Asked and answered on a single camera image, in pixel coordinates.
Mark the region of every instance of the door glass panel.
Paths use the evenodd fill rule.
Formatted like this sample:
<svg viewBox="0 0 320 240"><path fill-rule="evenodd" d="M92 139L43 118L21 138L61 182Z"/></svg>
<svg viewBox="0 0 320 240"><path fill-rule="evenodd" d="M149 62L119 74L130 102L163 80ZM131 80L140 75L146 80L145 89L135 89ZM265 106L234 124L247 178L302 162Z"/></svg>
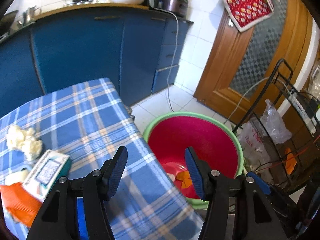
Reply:
<svg viewBox="0 0 320 240"><path fill-rule="evenodd" d="M241 64L230 83L230 88L243 95L255 83L263 79L283 31L288 0L273 1L274 14L255 25L251 40ZM256 88L247 93L250 98Z"/></svg>

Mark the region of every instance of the green rim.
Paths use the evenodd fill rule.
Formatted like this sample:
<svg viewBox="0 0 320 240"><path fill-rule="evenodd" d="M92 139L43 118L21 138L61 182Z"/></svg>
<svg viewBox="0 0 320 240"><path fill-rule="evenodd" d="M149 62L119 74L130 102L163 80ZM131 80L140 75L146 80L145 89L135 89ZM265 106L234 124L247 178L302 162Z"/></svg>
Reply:
<svg viewBox="0 0 320 240"><path fill-rule="evenodd" d="M236 150L238 153L238 168L237 168L237 172L236 172L236 176L239 176L242 174L243 171L243 152L242 152L242 148L241 145L237 139L237 137L233 134L233 132L226 127L225 125L223 125L222 123L218 122L217 120L211 118L211 117L207 117L206 115L203 114L196 114L196 113L191 113L191 112L173 112L173 113L168 113L168 114L164 114L158 118L156 118L155 120L153 120L148 126L147 128L144 130L143 132L143 138L145 139L146 142L148 142L149 140L149 136L153 130L153 128L160 122L162 122L165 119L168 119L170 117L174 117L174 116L193 116L193 117L197 117L203 120L206 120L210 123L213 123L215 125L217 125L218 127L220 127L221 129L223 129L231 138L231 140L233 141L233 143L236 146ZM195 198L188 198L186 197L187 201L192 205L192 207L194 209L207 209L208 205L209 205L209 201L202 201L201 199L195 199Z"/></svg>

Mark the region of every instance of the white cable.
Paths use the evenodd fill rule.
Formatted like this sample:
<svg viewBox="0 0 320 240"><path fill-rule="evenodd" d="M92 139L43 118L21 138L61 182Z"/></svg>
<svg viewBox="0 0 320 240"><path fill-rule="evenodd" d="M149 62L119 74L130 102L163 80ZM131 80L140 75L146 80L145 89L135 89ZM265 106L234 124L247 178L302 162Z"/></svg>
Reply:
<svg viewBox="0 0 320 240"><path fill-rule="evenodd" d="M269 79L269 77L266 77L266 78L261 79L260 81L258 81L257 83L255 83L252 87L250 87L250 88L243 94L243 96L241 97L241 99L240 99L239 103L237 104L236 108L233 110L233 112L229 115L228 119L227 119L223 124L226 124L226 122L228 122L228 121L230 120L231 116L232 116L232 115L235 113L235 111L238 109L238 107L239 107L242 99L245 97L245 95L246 95L251 89L253 89L253 88L256 87L257 85L259 85L261 82L263 82L263 81L265 81L265 80L267 80L267 79ZM290 94L290 91L289 91L289 89L287 88L287 85L286 85L281 79L278 79L278 81L280 81L280 82L284 85L285 89L286 89L287 92Z"/></svg>
<svg viewBox="0 0 320 240"><path fill-rule="evenodd" d="M174 13L170 12L170 11L159 9L159 8L154 8L154 9L172 14L175 17L176 21L177 21L176 46L174 48L173 57L172 57L172 61L171 61L171 66L170 66L169 74L168 74L168 77L167 77L168 100L169 100L170 109L171 109L172 112L174 112L174 110L172 109L172 106L171 106L171 101L170 101L170 96L169 96L169 78L170 78L170 74L171 74L171 70L172 70L172 66L173 66L173 62L174 62L174 57L176 56L176 52L177 52L177 48L178 48L179 21L178 21L177 16Z"/></svg>

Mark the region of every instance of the red wire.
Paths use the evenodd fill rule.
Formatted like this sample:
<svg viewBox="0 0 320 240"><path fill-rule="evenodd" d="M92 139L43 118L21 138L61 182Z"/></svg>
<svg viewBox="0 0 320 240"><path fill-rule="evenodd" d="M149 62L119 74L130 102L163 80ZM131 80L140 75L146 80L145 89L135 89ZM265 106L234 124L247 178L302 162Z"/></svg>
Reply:
<svg viewBox="0 0 320 240"><path fill-rule="evenodd" d="M319 139L319 137L320 137L320 135L318 135L318 137L313 141L313 144L314 144L314 143ZM287 161L289 161L289 160L291 160L291 159L293 159L293 158L295 158L295 157L297 157L297 156L299 156L299 155L303 154L304 152L306 152L306 150L308 150L308 149L309 149L309 147L310 147L310 146L308 146L308 147L304 148L302 151L300 151L299 153L297 153L296 155L294 155L294 156L293 156L293 157L291 157L290 159L287 159L287 160L284 160L284 161L282 161L282 162L279 162L279 163L273 164L273 165L271 165L270 167L263 168L263 169L258 170L258 171L256 171L256 172L263 171L263 170L265 170L265 169L271 169L271 168L274 168L274 167L276 167L276 166L278 166L278 165L280 165L280 164L282 164L282 163L285 163L285 162L287 162Z"/></svg>

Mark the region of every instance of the table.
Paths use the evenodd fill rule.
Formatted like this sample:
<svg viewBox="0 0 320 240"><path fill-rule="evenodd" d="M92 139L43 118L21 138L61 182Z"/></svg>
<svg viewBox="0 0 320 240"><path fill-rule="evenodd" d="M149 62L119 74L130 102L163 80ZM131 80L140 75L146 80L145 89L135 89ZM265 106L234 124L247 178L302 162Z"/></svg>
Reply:
<svg viewBox="0 0 320 240"><path fill-rule="evenodd" d="M6 175L28 163L22 152L7 149L5 135L11 124L22 129L33 127L44 151L53 149L69 155L69 179L99 169L119 146L128 149L119 188L107 204L116 239L198 239L203 220L167 177L109 79L47 94L2 117L1 184ZM15 224L5 209L4 215L10 231L26 239L28 228Z"/></svg>

